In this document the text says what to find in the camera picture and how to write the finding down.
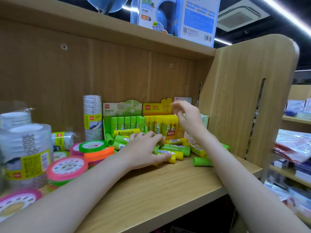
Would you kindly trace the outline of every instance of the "hand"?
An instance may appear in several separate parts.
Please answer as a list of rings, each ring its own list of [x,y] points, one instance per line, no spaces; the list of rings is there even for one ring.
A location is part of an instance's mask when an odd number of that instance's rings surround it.
[[[150,131],[147,134],[133,133],[130,136],[130,141],[124,146],[118,154],[126,156],[126,161],[129,165],[129,169],[138,169],[146,167],[155,163],[160,163],[171,158],[170,153],[164,153],[161,155],[154,155],[152,152],[156,144],[164,145],[164,139],[162,134],[155,134]]]
[[[206,130],[197,107],[186,101],[174,101],[171,103],[171,106],[173,107],[173,113],[177,115],[183,129],[193,138],[196,139],[200,136],[201,131]]]

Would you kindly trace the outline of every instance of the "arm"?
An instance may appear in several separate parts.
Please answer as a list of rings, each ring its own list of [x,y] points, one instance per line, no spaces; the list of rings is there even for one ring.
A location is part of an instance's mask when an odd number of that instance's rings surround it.
[[[74,232],[95,204],[127,172],[171,157],[168,153],[152,154],[158,142],[164,143],[161,134],[132,134],[129,143],[118,153],[0,223],[0,232]]]
[[[310,232],[294,213],[254,177],[205,129],[199,110],[186,101],[172,103],[183,128],[204,148],[250,232]]]

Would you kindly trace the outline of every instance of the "deli logo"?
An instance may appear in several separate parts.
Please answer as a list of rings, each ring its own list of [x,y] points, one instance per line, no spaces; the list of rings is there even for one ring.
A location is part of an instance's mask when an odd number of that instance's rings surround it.
[[[20,172],[14,172],[13,178],[21,178],[21,173]]]
[[[172,135],[174,135],[174,134],[175,134],[175,131],[168,131],[166,135],[167,135],[167,136],[172,136]]]

